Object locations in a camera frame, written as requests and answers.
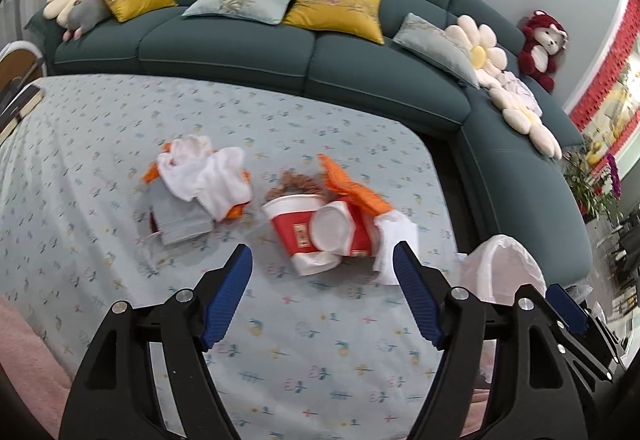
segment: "light blue pillow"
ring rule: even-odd
[[[476,70],[471,65],[468,50],[444,30],[422,17],[407,14],[394,37],[394,42],[431,66],[446,71],[469,86],[479,88]]]
[[[197,0],[183,17],[220,15],[234,19],[249,19],[268,25],[282,22],[291,0]]]

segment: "red teddy bear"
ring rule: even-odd
[[[542,10],[533,12],[522,31],[527,42],[518,56],[520,71],[551,93],[556,82],[548,74],[556,73],[556,55],[566,48],[569,36],[558,21]]]

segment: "red wall decoration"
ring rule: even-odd
[[[626,58],[630,55],[631,49],[633,49],[638,32],[640,32],[640,0],[629,0],[622,24],[618,29],[616,39],[611,45],[609,54],[607,54],[591,86],[589,86],[580,102],[571,112],[571,120],[580,131],[587,127],[587,124],[590,123],[605,97],[616,83],[625,67]]]

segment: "table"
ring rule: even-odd
[[[399,123],[300,97],[154,76],[43,78],[46,98],[0,147],[2,291],[68,372],[114,301],[157,304],[222,266],[238,243],[254,273],[225,340],[205,355],[243,439],[385,439],[407,432],[440,355],[399,287],[348,262],[295,275],[260,210],[283,169],[317,174],[316,153],[418,224],[420,260],[458,279],[431,157]],[[140,177],[165,140],[206,134],[246,150],[254,201],[211,235],[149,239]],[[168,427],[180,432],[154,350]]]

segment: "painting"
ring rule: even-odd
[[[616,143],[634,129],[640,115],[640,36],[636,38],[622,73],[609,89],[602,105],[582,131],[589,145],[587,165],[597,172],[608,152],[616,152]]]

